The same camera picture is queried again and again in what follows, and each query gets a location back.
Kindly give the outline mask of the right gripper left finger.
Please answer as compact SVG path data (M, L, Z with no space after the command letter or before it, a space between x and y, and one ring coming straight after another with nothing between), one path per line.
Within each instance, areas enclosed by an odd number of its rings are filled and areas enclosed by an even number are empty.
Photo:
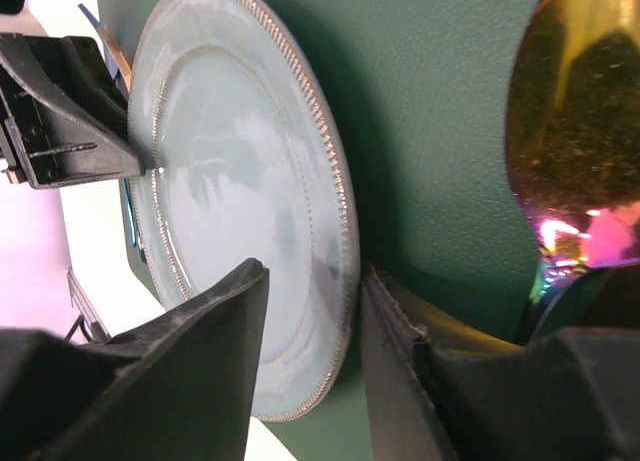
M5 460L240 460L269 292L247 259L104 344L1 333Z

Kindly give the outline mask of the gold iridescent spoon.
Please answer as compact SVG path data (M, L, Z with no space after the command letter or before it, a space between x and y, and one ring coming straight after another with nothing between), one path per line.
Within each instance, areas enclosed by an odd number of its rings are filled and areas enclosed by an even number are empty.
M540 261L516 340L584 274L639 261L639 0L540 0L505 115L511 192Z

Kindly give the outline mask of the blue plastic spoon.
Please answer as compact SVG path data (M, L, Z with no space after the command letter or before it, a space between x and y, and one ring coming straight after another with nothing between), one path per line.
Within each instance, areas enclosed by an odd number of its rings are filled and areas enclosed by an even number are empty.
M138 232L138 226L137 226L136 216L134 213L134 205L133 205L133 200L131 196L129 182L127 180L122 180L121 188L122 188L123 197L124 197L126 225L129 233L128 243L129 243L129 246L137 252L139 260L142 263L146 264L147 263L146 255L144 253L143 243L141 241L141 238Z

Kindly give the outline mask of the dark green placemat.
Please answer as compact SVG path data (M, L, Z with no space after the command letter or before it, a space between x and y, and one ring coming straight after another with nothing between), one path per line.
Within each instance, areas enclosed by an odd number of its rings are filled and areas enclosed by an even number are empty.
M132 59L160 0L98 0ZM639 334L639 261L581 276L540 335L516 340L540 252L507 178L505 115L540 0L262 0L331 110L357 211L360 277L348 350L307 414L265 422L300 460L373 455L361 282L373 266L479 331L527 346L565 328Z

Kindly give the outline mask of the teal round plate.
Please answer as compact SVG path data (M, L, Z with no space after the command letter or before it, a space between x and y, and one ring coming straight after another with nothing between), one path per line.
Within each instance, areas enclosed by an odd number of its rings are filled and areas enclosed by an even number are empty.
M160 0L135 54L134 213L161 304L247 258L270 272L252 413L299 418L352 332L360 253L346 156L299 45L262 0Z

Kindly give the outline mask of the copper knife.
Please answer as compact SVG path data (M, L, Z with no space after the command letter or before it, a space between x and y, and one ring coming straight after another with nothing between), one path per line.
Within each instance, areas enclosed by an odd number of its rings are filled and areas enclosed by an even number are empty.
M472 356L504 355L520 349L466 325L400 284L389 290L418 332L439 349Z

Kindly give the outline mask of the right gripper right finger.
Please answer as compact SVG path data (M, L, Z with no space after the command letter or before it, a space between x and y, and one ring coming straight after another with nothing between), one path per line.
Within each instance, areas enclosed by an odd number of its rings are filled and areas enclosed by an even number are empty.
M378 460L635 460L639 334L565 328L504 355L439 349L367 266L361 349Z

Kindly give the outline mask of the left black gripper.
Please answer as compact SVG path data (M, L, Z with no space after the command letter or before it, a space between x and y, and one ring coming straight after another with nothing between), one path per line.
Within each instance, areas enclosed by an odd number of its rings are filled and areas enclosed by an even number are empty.
M39 34L28 0L1 0L1 173L34 189L143 175L96 42Z

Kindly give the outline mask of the gold fork green handle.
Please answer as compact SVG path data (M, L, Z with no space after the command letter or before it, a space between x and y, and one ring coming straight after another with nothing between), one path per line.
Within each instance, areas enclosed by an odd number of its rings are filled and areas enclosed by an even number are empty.
M123 88L124 93L128 94L130 92L132 69L121 46L109 30L83 3L79 3L78 8L102 41L104 60L110 76L116 82L116 85Z

